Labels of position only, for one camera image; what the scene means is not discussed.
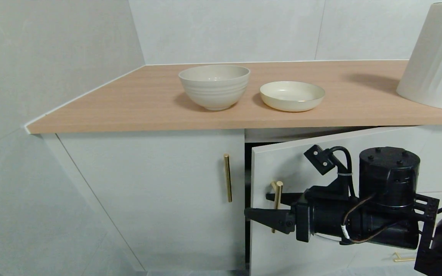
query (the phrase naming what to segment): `zip tie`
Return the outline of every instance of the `zip tie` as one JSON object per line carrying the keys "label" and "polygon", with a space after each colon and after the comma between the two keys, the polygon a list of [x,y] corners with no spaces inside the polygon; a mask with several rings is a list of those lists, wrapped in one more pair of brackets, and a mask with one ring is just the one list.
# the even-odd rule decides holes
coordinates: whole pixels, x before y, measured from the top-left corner
{"label": "zip tie", "polygon": [[347,232],[347,228],[345,227],[345,225],[341,225],[340,227],[342,228],[342,233],[344,233],[344,237],[350,240],[351,237],[349,237],[349,233]]}

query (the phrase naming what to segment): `wooden countertop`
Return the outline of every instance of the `wooden countertop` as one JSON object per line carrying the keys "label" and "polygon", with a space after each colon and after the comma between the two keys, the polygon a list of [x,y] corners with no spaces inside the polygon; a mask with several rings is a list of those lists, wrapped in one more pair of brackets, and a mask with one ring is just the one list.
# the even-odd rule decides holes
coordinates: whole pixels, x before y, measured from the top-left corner
{"label": "wooden countertop", "polygon": [[[195,65],[140,68],[27,126],[30,133],[187,129],[286,128],[442,124],[442,109],[414,103],[395,89],[407,61],[243,63],[247,92],[228,110],[211,112],[184,93],[178,73]],[[307,112],[267,107],[259,93],[273,81],[323,87],[326,97]]]}

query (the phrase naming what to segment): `open cabinet door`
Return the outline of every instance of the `open cabinet door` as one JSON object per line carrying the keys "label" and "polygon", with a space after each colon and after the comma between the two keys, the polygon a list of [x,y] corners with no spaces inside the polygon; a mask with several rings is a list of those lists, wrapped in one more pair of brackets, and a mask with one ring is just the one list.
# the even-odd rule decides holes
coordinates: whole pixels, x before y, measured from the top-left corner
{"label": "open cabinet door", "polygon": [[[272,201],[265,199],[268,192],[273,192],[272,181],[284,183],[283,193],[304,192],[313,185],[330,184],[336,178],[336,168],[321,176],[303,155],[315,144],[323,149],[338,145],[349,150],[356,194],[360,152],[383,146],[405,148],[421,157],[418,192],[442,191],[442,126],[382,127],[254,147],[251,206],[274,207]],[[335,155],[345,164],[341,152]],[[289,209],[289,206],[281,205],[281,209]],[[380,255],[380,250],[384,253],[382,259],[388,258],[389,265],[397,265],[391,256],[395,248],[370,243],[341,246],[338,241],[319,236],[312,236],[309,243],[304,243],[296,240],[294,232],[289,235],[272,233],[265,225],[251,222],[251,276],[325,275],[348,266],[360,266],[353,261],[356,256],[364,251]]]}

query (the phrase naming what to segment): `white ceramic bowl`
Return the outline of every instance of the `white ceramic bowl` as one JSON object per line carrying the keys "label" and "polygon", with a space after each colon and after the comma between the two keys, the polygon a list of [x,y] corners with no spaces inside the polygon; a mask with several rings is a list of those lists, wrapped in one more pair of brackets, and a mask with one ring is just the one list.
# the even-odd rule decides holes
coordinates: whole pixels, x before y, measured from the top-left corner
{"label": "white ceramic bowl", "polygon": [[260,96],[271,108],[302,112],[319,105],[325,96],[325,90],[305,82],[269,82],[260,87]]}
{"label": "white ceramic bowl", "polygon": [[248,68],[228,64],[198,66],[178,74],[189,98],[209,110],[224,110],[238,102],[249,76]]}

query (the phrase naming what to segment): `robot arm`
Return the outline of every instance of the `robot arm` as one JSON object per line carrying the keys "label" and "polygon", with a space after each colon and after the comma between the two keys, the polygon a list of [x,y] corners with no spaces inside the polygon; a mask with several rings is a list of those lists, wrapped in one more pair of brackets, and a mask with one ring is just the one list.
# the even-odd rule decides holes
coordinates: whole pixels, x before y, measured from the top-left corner
{"label": "robot arm", "polygon": [[[333,155],[336,150],[346,153],[347,167]],[[290,210],[246,208],[247,218],[285,234],[296,231],[296,239],[302,242],[321,233],[339,237],[341,245],[373,242],[412,250],[419,247],[415,269],[442,276],[442,221],[433,240],[439,200],[416,193],[419,156],[394,147],[361,152],[359,198],[354,196],[347,149],[322,150],[314,145],[305,157],[321,175],[337,166],[337,178],[326,187],[282,194],[281,204],[291,206]],[[267,194],[266,199],[274,201],[275,196]],[[422,232],[419,221],[424,222]]]}

